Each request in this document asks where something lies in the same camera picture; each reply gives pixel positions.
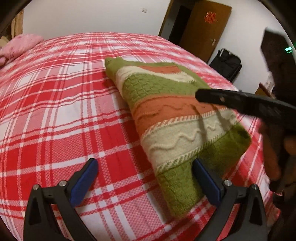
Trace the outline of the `black bag on floor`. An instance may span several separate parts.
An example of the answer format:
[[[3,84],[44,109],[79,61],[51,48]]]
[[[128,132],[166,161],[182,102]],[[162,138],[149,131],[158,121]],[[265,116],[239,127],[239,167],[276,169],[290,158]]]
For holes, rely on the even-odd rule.
[[[240,58],[224,48],[218,51],[209,66],[231,83],[242,68]]]

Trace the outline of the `brown wooden door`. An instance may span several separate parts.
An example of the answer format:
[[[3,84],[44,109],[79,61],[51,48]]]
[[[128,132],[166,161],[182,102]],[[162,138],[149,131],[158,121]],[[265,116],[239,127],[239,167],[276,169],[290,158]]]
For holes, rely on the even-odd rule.
[[[216,1],[170,1],[159,36],[209,62],[232,8]]]

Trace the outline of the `green striped knit sweater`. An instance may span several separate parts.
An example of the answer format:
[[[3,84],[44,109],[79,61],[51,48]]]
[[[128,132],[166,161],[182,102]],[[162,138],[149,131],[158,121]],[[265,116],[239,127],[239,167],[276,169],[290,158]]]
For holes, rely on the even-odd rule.
[[[184,216],[203,197],[193,160],[223,176],[249,148],[249,133],[232,109],[196,100],[209,86],[184,66],[108,57],[105,69],[130,108],[170,214]]]

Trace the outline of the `pink pillow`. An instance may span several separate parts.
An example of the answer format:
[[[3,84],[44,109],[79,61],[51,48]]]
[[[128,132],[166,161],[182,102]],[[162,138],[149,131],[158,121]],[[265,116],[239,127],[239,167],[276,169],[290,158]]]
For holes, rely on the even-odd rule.
[[[1,67],[14,61],[25,52],[34,48],[44,38],[35,34],[20,34],[14,37],[8,44],[1,48]]]

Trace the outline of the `red white plaid bedsheet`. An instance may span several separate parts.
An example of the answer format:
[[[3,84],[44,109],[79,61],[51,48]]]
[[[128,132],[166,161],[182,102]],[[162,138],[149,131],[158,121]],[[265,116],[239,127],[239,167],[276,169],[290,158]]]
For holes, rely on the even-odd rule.
[[[55,186],[99,160],[77,212],[98,240],[193,240],[214,211],[202,199],[170,216],[132,116],[104,60],[174,62],[211,87],[234,86],[189,52],[152,35],[85,33],[50,39],[1,69],[1,218],[23,239],[34,184]]]

